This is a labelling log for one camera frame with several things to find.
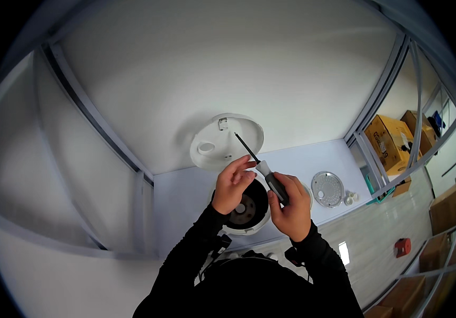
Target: rice cooker lid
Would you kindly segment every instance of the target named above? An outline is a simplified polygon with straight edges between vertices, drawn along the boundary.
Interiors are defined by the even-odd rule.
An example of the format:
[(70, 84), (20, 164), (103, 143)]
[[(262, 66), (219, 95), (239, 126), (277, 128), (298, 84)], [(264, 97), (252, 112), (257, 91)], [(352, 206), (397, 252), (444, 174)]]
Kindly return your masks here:
[(212, 118), (193, 138), (189, 155), (204, 170), (222, 171), (248, 152), (235, 136), (236, 132), (257, 154), (263, 146), (263, 129), (252, 118), (223, 113)]

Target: left hand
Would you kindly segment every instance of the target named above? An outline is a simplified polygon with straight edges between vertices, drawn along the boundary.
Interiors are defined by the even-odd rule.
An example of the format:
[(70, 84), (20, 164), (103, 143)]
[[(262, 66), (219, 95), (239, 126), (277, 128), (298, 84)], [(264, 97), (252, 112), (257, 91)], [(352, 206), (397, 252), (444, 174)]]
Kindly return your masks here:
[(251, 156), (245, 155), (231, 162), (217, 177), (216, 192), (212, 207), (221, 214), (228, 214), (242, 200), (242, 193), (253, 182), (257, 174), (245, 171), (257, 166), (255, 161), (249, 161)]

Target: screwdriver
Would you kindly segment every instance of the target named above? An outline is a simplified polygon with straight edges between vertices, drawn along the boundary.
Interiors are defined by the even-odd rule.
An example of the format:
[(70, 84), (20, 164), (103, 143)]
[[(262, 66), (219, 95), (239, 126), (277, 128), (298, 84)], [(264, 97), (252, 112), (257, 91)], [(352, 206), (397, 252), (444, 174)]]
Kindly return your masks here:
[(246, 143), (242, 140), (242, 138), (235, 133), (235, 136), (240, 140), (244, 148), (247, 149), (249, 154), (254, 158), (254, 160), (257, 162), (257, 170), (260, 171), (260, 173), (265, 177), (265, 181), (269, 185), (270, 189), (274, 191), (274, 193), (277, 195), (277, 198), (279, 199), (279, 202), (283, 206), (288, 206), (289, 205), (289, 197), (288, 193), (286, 192), (283, 184), (276, 179), (272, 171), (270, 171), (269, 166), (267, 165), (267, 162), (265, 160), (260, 161), (258, 160), (257, 156), (254, 155), (254, 153), (249, 149), (249, 147), (246, 145)]

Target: perforated metal disc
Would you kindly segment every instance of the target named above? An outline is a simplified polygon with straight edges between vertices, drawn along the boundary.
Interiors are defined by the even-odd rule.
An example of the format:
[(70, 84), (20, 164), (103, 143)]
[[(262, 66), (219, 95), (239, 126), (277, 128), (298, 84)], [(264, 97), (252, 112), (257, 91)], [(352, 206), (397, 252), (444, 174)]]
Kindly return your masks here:
[(257, 208), (253, 199), (249, 196), (242, 194), (242, 200), (239, 206), (230, 213), (230, 222), (233, 224), (246, 224), (253, 219), (256, 214)]
[(343, 201), (345, 187), (337, 175), (328, 171), (317, 173), (311, 181), (314, 198), (324, 207), (337, 207)]

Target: right hand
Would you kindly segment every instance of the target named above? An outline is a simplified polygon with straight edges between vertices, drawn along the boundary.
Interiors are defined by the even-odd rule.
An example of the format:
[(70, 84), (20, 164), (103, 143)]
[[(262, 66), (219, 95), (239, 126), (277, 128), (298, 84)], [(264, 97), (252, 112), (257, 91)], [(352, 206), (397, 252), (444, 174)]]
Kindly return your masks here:
[(269, 205), (272, 222), (283, 234), (294, 242), (301, 242), (311, 229), (311, 198), (296, 176), (274, 173), (286, 189), (289, 206), (281, 208), (274, 191), (269, 190)]

